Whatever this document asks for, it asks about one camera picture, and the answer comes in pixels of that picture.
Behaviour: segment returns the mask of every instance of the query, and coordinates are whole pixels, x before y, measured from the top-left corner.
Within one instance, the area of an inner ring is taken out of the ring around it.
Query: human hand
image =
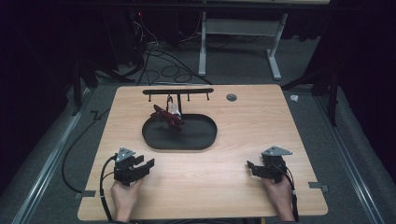
[[[273,179],[262,178],[268,198],[274,206],[279,221],[295,221],[291,209],[291,186],[289,180],[282,175],[282,180],[279,183],[274,182]]]
[[[137,202],[137,192],[143,183],[143,178],[136,180],[131,187],[123,186],[120,181],[115,180],[111,187],[111,198],[116,206],[116,220],[129,222],[134,206]]]

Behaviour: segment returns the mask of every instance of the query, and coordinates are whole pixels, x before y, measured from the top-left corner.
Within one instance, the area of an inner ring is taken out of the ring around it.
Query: red object
[[[157,105],[154,105],[155,112],[150,116],[159,122],[166,121],[169,127],[176,128],[181,131],[180,125],[184,124],[184,120],[181,119],[177,114],[169,113],[168,111],[160,108]]]

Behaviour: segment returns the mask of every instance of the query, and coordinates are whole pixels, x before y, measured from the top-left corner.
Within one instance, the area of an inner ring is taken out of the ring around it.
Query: black clamp
[[[114,179],[124,186],[130,186],[132,182],[149,174],[149,169],[154,166],[154,159],[139,167],[134,167],[144,160],[144,156],[135,157],[135,152],[121,147],[116,158],[114,167]]]
[[[262,162],[264,166],[257,166],[251,161],[247,161],[247,166],[251,173],[258,177],[274,179],[275,183],[282,180],[282,175],[288,171],[283,155],[291,155],[290,151],[280,147],[270,147],[262,152]]]

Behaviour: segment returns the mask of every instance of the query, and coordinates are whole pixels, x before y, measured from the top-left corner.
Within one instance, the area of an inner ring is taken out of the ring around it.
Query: gray carpet
[[[269,46],[271,41],[269,39],[249,40],[246,37],[235,36],[223,48],[220,48],[224,43],[221,40],[208,41],[208,45],[212,48],[209,48],[207,52],[205,78],[213,84],[276,83],[283,85],[304,73],[317,44],[315,40],[305,42],[299,42],[296,39],[282,40],[276,54],[282,80],[274,81],[271,77],[269,64],[264,58],[266,48],[263,47]],[[172,54],[192,71],[196,71],[198,69],[199,47],[195,42],[189,42],[188,44],[188,46],[180,45],[178,48],[161,44],[157,50]],[[152,51],[152,54],[154,53],[157,56],[166,57],[164,54]],[[172,64],[162,58],[152,56],[149,57],[147,69],[161,73],[169,65]],[[175,71],[175,67],[170,67],[165,69],[164,73],[172,76]],[[141,79],[142,85],[152,82],[156,76],[155,72],[148,72],[148,75],[144,74]],[[175,82],[175,77],[160,76],[157,81],[162,84],[164,82]],[[198,77],[192,77],[188,82],[205,83]],[[78,124],[67,143],[65,143],[64,148],[70,148],[84,130],[92,124],[93,113],[91,111],[98,111],[98,114],[101,114],[111,107],[115,91],[121,85],[116,81],[100,80],[99,87],[91,90],[91,99],[83,108]],[[301,221],[303,223],[371,223],[367,216],[368,211],[362,206],[359,195],[348,176],[339,146],[334,141],[326,118],[321,115],[318,108],[318,98],[311,96],[309,88],[309,86],[303,86],[299,89],[284,91],[284,94],[318,181],[330,189],[330,191],[323,193],[329,206],[329,213],[321,217],[301,217]],[[396,204],[392,200],[396,198],[396,187],[370,148],[359,123],[348,107],[342,90],[339,92],[336,113],[338,126],[336,130],[343,137],[348,152],[354,159],[358,170],[361,171],[361,176],[378,206],[384,223],[392,223],[393,220],[396,220]],[[299,95],[298,103],[290,100],[291,94]],[[61,139],[70,122],[72,110],[73,105],[70,104],[48,130],[35,150],[32,151],[9,185],[0,200],[2,209],[0,223],[11,223],[20,210],[44,163],[59,144],[59,139]],[[85,188],[96,149],[106,125],[106,115],[101,120],[97,120],[78,139],[68,154],[65,163],[66,178],[76,189]],[[75,195],[75,192],[70,190],[63,182],[61,164],[59,164],[37,208],[33,208],[31,216],[27,219],[30,220],[30,223],[82,223],[77,217],[80,200],[75,199]],[[276,222],[275,217],[268,217],[266,220],[267,223]],[[228,221],[241,222],[239,219]]]

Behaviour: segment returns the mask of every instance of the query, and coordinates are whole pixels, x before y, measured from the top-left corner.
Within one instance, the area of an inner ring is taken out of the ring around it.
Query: dark background
[[[328,64],[338,52],[339,85],[373,149],[395,180],[390,156],[396,136],[395,3],[345,0],[332,4],[362,10],[332,15],[290,13],[283,38],[297,35],[304,41],[321,36],[307,74]],[[133,62],[136,52],[133,41],[129,41],[130,27],[122,11],[121,16],[112,17],[102,10],[33,6],[32,2],[23,1],[9,1],[0,6],[0,190],[3,192],[67,104],[65,93],[73,82],[76,62],[88,58],[108,69],[117,69],[117,63]],[[142,13],[147,27],[160,40],[175,46],[182,37],[179,31],[192,34],[197,24],[197,12]],[[277,15],[223,12],[209,16],[264,19]]]

